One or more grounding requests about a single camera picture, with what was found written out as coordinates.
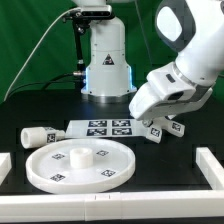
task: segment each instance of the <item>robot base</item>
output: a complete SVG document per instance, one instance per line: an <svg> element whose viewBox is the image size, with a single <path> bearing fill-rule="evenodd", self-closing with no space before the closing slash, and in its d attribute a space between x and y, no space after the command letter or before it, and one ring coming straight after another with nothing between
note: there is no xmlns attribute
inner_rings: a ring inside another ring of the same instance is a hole
<svg viewBox="0 0 224 224"><path fill-rule="evenodd" d="M84 100L88 100L95 103L127 103L130 102L131 99L134 97L135 92L128 93L122 96L94 96L91 94L84 94L82 93L82 98Z"/></svg>

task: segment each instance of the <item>white cylinder on side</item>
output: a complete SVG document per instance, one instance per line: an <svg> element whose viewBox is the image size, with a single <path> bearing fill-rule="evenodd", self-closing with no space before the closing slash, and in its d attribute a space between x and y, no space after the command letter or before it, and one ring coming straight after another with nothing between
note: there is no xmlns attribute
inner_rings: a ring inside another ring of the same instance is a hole
<svg viewBox="0 0 224 224"><path fill-rule="evenodd" d="M224 14L221 1L186 0L196 23L196 34L179 53L176 65L192 82L211 86L224 69Z"/></svg>
<svg viewBox="0 0 224 224"><path fill-rule="evenodd" d="M74 169L85 169L93 165L93 150L75 148L70 151L70 164Z"/></svg>
<svg viewBox="0 0 224 224"><path fill-rule="evenodd" d="M25 149L39 148L65 138L65 132L53 128L24 128L21 132L21 143Z"/></svg>

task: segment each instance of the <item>black cable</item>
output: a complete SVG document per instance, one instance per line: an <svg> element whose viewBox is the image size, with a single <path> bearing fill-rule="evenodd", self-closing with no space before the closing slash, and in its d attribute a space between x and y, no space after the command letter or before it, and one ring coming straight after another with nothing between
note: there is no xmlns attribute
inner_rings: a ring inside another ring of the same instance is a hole
<svg viewBox="0 0 224 224"><path fill-rule="evenodd" d="M153 60L152 60L152 56L151 56L151 48L150 48L148 40L147 40L147 35L146 35L145 28L144 28L144 25L143 25L143 20L142 20L142 17L141 17L141 12L140 12L140 9L139 9L138 0L135 0L135 8L136 8L139 24L140 24L140 27L141 27L141 30L142 30L142 35L143 35L143 39L144 39L144 42L145 42L145 46L146 46L146 49L147 49L149 63L151 65L151 67L153 67Z"/></svg>
<svg viewBox="0 0 224 224"><path fill-rule="evenodd" d="M11 97L17 90L19 89L22 89L22 88L25 88L25 87L28 87L28 86L34 86L34 85L46 85L48 84L49 82L34 82L34 83L29 83L29 84L25 84L25 85L21 85L21 86L18 86L17 88L13 89L9 96L7 97L7 99L9 97ZM50 84L63 84L63 83L75 83L75 81L51 81Z"/></svg>
<svg viewBox="0 0 224 224"><path fill-rule="evenodd" d="M72 21L72 26L74 30L74 36L75 36L75 46L76 46L76 55L77 55L77 70L83 72L85 70L85 63L83 60L83 54L82 54L82 44L81 44L81 38L80 34L78 32L78 26L76 24L76 21Z"/></svg>
<svg viewBox="0 0 224 224"><path fill-rule="evenodd" d="M52 82L58 81L59 79L64 79L64 78L67 78L67 77L74 77L74 75L73 74L63 74L63 75L59 75L59 76L51 79L50 81L46 82L46 84L41 88L41 90L47 89L51 85Z"/></svg>

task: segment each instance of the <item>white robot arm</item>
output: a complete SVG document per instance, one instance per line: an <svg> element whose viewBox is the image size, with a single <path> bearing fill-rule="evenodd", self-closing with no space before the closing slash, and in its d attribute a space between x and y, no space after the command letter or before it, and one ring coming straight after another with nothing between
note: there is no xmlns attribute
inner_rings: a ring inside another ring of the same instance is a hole
<svg viewBox="0 0 224 224"><path fill-rule="evenodd" d="M107 3L131 1L133 0L73 0L79 7L90 10L90 15L101 8L112 11ZM97 21L92 19L90 29L91 62L85 70L86 85L81 91L83 98L100 103L127 101L129 95L137 89L132 85L132 69L125 58L123 22L115 16Z"/></svg>
<svg viewBox="0 0 224 224"><path fill-rule="evenodd" d="M148 74L129 106L137 120L198 110L224 69L224 1L164 0L156 28L178 57Z"/></svg>

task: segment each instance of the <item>cable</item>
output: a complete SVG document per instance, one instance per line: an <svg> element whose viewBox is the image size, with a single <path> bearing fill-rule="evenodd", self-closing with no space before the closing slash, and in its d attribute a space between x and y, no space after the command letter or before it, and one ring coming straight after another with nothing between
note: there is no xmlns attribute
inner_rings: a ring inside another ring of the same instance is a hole
<svg viewBox="0 0 224 224"><path fill-rule="evenodd" d="M145 33L145 29L144 29L144 26L143 26L141 13L140 13L140 10L139 10L139 5L138 5L138 0L135 0L135 7L136 7L136 11L137 11L140 27L141 27L141 30L142 30L142 35L143 35L143 38L144 38L144 41L145 41L145 45L146 45L146 49L147 49L147 53L148 53L148 57L149 57L149 62L150 62L150 65L152 67L153 63L152 63L152 57L151 57L151 49L149 47L149 44L148 44L148 41L147 41L147 37L146 37L146 33Z"/></svg>
<svg viewBox="0 0 224 224"><path fill-rule="evenodd" d="M11 85L9 86L5 97L4 97L4 101L7 100L13 86L15 85L16 81L18 80L18 78L20 77L20 75L22 74L22 72L24 71L24 69L26 68L27 64L29 63L30 59L33 57L34 53L36 52L36 50L38 49L38 47L40 46L40 44L42 43L42 41L44 40L44 38L47 36L47 34L49 33L49 31L51 30L51 28L63 17L65 16L67 13L69 12L73 12L75 9L70 9L66 12L64 12L63 14L61 14L50 26L49 28L45 31L45 33L43 34L43 36L41 37L41 39L39 40L39 42L37 43L36 47L33 49L33 51L31 52L30 56L27 58L26 62L24 63L24 65L22 66L22 68L20 69L20 71L18 72L18 74L16 75L15 79L13 80L13 82L11 83Z"/></svg>
<svg viewBox="0 0 224 224"><path fill-rule="evenodd" d="M64 74L64 75L59 75L53 79L51 79L50 81L46 82L46 84L41 88L41 90L45 90L48 88L48 86L51 85L52 82L54 81L58 81L59 79L64 79L64 78L67 78L67 77L74 77L73 74Z"/></svg>
<svg viewBox="0 0 224 224"><path fill-rule="evenodd" d="M75 83L75 81L50 81L50 82L34 82L34 83L29 83L29 84L25 84L25 85L21 85L16 87L15 89L13 89L9 95L8 98L10 98L17 90L28 87L28 86L34 86L34 85L46 85L46 84L61 84L61 83Z"/></svg>

